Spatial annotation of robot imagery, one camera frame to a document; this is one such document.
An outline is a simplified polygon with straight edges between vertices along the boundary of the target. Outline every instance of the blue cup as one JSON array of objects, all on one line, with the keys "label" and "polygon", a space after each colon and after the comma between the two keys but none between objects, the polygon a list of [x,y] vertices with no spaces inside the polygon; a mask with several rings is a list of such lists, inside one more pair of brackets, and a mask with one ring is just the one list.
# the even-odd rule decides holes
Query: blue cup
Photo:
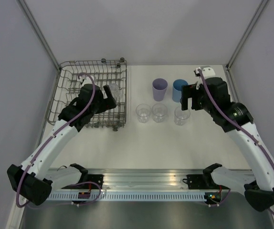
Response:
[{"label": "blue cup", "polygon": [[181,99],[181,88],[183,85],[188,85],[185,80],[176,80],[173,82],[172,99],[174,102],[179,103]]}]

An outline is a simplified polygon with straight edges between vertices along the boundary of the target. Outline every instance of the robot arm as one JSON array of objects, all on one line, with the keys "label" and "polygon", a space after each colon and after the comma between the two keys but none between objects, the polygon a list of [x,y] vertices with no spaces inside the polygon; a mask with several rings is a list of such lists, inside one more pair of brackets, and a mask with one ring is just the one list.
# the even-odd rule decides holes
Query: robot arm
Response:
[{"label": "robot arm", "polygon": [[[204,109],[211,115],[213,121],[237,144],[254,177],[243,176],[230,171],[219,164],[214,164],[204,169],[203,178],[210,187],[213,184],[223,185],[245,196],[250,205],[257,211],[263,211],[274,205],[274,159],[262,142],[253,117],[247,108],[241,103],[231,102],[228,94],[227,83],[219,77],[215,77],[214,70],[209,66],[196,69],[196,76],[202,73],[206,85],[216,105],[231,121],[235,122],[249,132],[257,141],[257,144],[242,130],[231,124],[214,106],[210,100],[202,79],[196,84],[183,86],[182,110],[188,108],[188,98],[192,98],[192,109]],[[262,146],[271,161],[263,154]]]},{"label": "robot arm", "polygon": [[[65,145],[81,131],[84,125],[90,122],[95,114],[116,107],[109,87],[104,86],[104,91],[107,95],[106,99],[100,88],[95,86],[95,94],[91,104],[78,118],[72,121],[85,109],[92,97],[93,86],[84,84],[78,97],[62,110],[58,116],[59,120],[55,123],[48,137],[20,166],[11,165],[9,167],[7,174],[14,191],[18,191],[19,182],[23,179],[19,194],[33,204],[40,205],[49,197],[51,191],[87,180],[88,171],[77,164],[72,164],[58,172],[49,174],[47,172]],[[71,121],[69,125],[61,128],[69,121]],[[31,163],[39,151],[41,153]]]}]

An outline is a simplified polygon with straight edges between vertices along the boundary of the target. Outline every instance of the white wall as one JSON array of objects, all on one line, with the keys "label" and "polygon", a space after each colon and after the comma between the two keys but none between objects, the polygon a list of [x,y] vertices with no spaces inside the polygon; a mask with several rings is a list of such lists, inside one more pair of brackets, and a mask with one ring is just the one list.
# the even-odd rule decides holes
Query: white wall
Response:
[{"label": "white wall", "polygon": [[261,0],[26,0],[59,62],[227,63]]},{"label": "white wall", "polygon": [[35,147],[55,70],[15,0],[0,0],[0,229],[14,191],[7,177]]},{"label": "white wall", "polygon": [[240,100],[251,111],[274,156],[274,1],[260,18],[232,73]]}]

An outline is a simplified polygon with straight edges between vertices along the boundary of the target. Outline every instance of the wire basket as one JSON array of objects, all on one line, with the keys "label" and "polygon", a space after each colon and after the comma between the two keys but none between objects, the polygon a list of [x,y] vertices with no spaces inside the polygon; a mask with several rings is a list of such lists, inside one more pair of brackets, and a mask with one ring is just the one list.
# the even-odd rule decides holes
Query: wire basket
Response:
[{"label": "wire basket", "polygon": [[117,107],[104,113],[95,114],[85,127],[99,128],[112,127],[117,131],[119,127],[124,127],[126,123],[126,80],[127,65],[126,60],[105,60],[100,61],[69,61],[60,64],[57,86],[54,90],[53,99],[49,104],[47,121],[55,124],[58,115],[80,93],[82,87],[78,81],[79,73],[88,73],[95,77],[95,83],[99,86],[106,98],[104,85],[115,83],[120,90],[120,96],[116,100]]}]

